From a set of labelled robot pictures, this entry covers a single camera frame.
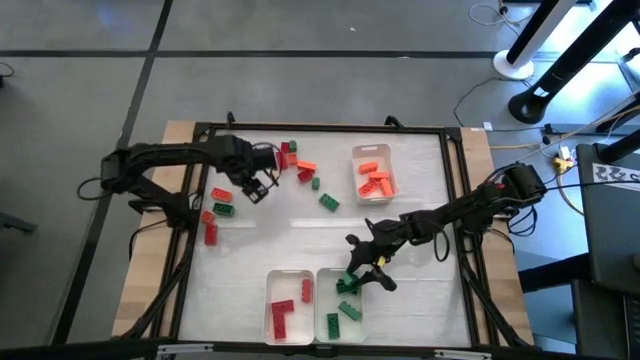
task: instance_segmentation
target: black metal frame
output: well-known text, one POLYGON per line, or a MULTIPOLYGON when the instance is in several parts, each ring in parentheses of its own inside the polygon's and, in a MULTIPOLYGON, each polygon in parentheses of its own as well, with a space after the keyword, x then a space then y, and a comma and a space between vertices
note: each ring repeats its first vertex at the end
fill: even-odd
MULTIPOLYGON (((219 130, 270 130, 270 131, 317 131, 317 132, 353 132, 353 133, 389 133, 389 134, 424 134, 424 135, 436 135, 439 137, 443 166, 445 170, 445 180, 447 183, 447 191, 449 194, 449 200, 454 200, 456 198, 456 190, 453 182, 453 169, 451 164, 451 158, 449 153, 449 141, 453 141, 456 148, 456 156, 458 160, 458 166, 460 170, 460 175, 462 177, 463 191, 469 192, 471 191, 471 187, 469 184, 469 176, 468 170, 466 166, 466 160, 464 157, 464 148, 462 146, 462 138, 460 129, 458 128, 441 128, 441 127, 405 127, 403 126, 396 118, 389 116, 385 121, 384 126, 372 126, 372 125, 307 125, 307 124, 262 124, 262 123, 238 123, 235 121, 235 118, 232 113, 228 113, 227 122, 225 123, 196 123, 196 128, 194 130, 194 140, 200 139, 201 135, 205 132, 208 132, 208 138, 215 136, 216 132, 219 130)), ((205 184, 208 175, 209 167, 203 165, 200 170, 200 179, 197 189, 197 194, 199 196, 204 196, 205 184)), ((188 189, 188 184, 191 183, 193 167, 187 169, 185 173, 186 182, 183 183, 183 191, 184 189, 188 189)), ((195 229, 190 229, 189 238, 187 241, 195 241, 195 229)), ((455 230, 455 241, 456 241, 456 249, 457 256, 467 256, 468 254, 464 251, 464 236, 458 226, 454 225, 455 230)), ((170 253, 167 255, 167 261, 165 263, 164 274, 170 274, 174 260, 170 258, 175 258, 176 249, 178 248, 178 243, 180 241, 179 235, 172 234, 172 241, 170 245, 170 253)), ((472 245, 475 249, 478 249, 474 252, 474 260, 476 263, 478 278, 482 283, 483 287, 489 291, 486 268, 484 266, 484 259, 482 254, 482 247, 480 246, 479 238, 471 238, 472 245)), ((459 272, 462 273, 462 269, 459 264, 459 272)), ((183 277, 178 285, 178 293, 174 303, 173 317, 171 319, 171 326, 169 331, 169 337, 173 339, 177 339, 178 332, 180 329, 180 321, 182 318, 182 309, 185 302, 186 289, 189 280, 189 273, 183 277)), ((471 339, 471 346, 476 347, 480 345, 479 340, 479 330, 478 324, 476 320, 474 302, 472 298, 472 291, 464 279, 460 279, 462 289, 463 289, 463 299, 465 305, 465 312, 467 317, 467 324, 469 326, 469 337, 471 339)), ((489 341, 491 345, 499 345, 498 335, 496 326, 493 321, 489 318, 489 315, 485 312, 485 316, 487 318, 487 328, 489 333, 489 341)), ((159 329, 161 318, 156 319, 156 327, 154 329, 159 329)), ((154 332, 152 336, 157 336, 159 333, 154 332)), ((273 347, 270 347, 266 344, 262 343, 244 343, 244 342, 231 342, 224 343, 224 346, 221 346, 222 343, 213 342, 214 348, 216 351, 242 351, 243 349, 252 349, 252 351, 264 351, 264 352, 273 352, 273 347)), ((281 353, 283 354, 315 354, 316 356, 326 356, 327 354, 337 355, 338 353, 343 354, 342 345, 316 345, 312 344, 307 347, 277 347, 277 349, 281 349, 281 353)), ((359 347, 354 347, 349 350, 349 354, 359 354, 357 350, 359 347)), ((434 351, 435 347, 408 347, 402 348, 398 353, 394 352, 395 347, 373 347, 379 353, 384 353, 387 355, 413 355, 413 356, 425 356, 425 352, 434 351)))

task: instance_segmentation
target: white board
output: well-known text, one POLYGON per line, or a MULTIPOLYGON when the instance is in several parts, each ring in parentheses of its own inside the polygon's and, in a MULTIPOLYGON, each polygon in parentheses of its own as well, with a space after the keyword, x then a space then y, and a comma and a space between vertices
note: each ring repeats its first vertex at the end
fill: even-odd
MULTIPOLYGON (((232 218, 217 217, 218 244, 204 245, 198 229, 193 264, 184 303, 179 338, 194 341, 263 342, 266 276, 273 269, 310 270, 344 268, 350 259, 347 234, 371 240, 364 223, 398 219, 419 209, 448 202, 438 136, 408 134, 234 131, 256 142, 296 140, 298 159, 317 164, 319 191, 300 184, 296 169, 287 169, 280 186, 259 204, 252 204, 224 174, 211 169, 204 209, 214 201, 214 185, 233 192, 232 218), (353 181, 351 149, 356 145, 391 146, 393 169, 400 195, 386 205, 358 205, 353 181), (335 213, 318 203, 328 193, 340 206, 335 213)), ((462 287, 451 226, 449 258, 435 259, 433 243, 405 245, 387 272, 398 284, 387 292, 379 284, 366 285, 367 317, 363 345, 470 346, 462 287)), ((438 237, 439 250, 444 239, 438 237)))

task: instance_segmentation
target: white container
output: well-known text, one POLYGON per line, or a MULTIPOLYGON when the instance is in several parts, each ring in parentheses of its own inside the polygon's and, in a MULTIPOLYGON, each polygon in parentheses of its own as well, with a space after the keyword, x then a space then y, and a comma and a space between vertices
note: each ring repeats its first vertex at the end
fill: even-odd
POLYGON ((316 303, 316 339, 323 343, 346 343, 357 344, 364 341, 366 334, 364 331, 365 314, 363 312, 362 289, 358 295, 341 294, 336 291, 336 283, 342 278, 346 269, 322 268, 316 274, 315 303, 316 303), (342 301, 346 301, 356 310, 362 313, 360 321, 354 321, 338 306, 342 301), (337 313, 340 325, 340 338, 329 339, 329 328, 327 325, 327 314, 337 313))
POLYGON ((267 275, 264 310, 264 341, 269 345, 309 345, 314 337, 314 297, 312 302, 302 302, 302 280, 314 283, 313 273, 308 270, 272 270, 267 275), (273 332, 271 303, 293 300, 293 312, 285 314, 287 337, 276 340, 273 332))
POLYGON ((391 147, 387 144, 360 145, 351 149, 351 158, 353 160, 353 179, 356 185, 356 199, 361 205, 386 204, 398 195, 398 186, 396 185, 393 169, 391 167, 391 147), (369 182, 369 174, 360 174, 360 165, 378 162, 378 172, 388 172, 389 182, 393 188, 393 195, 384 196, 382 190, 376 189, 367 197, 360 196, 358 189, 369 182))

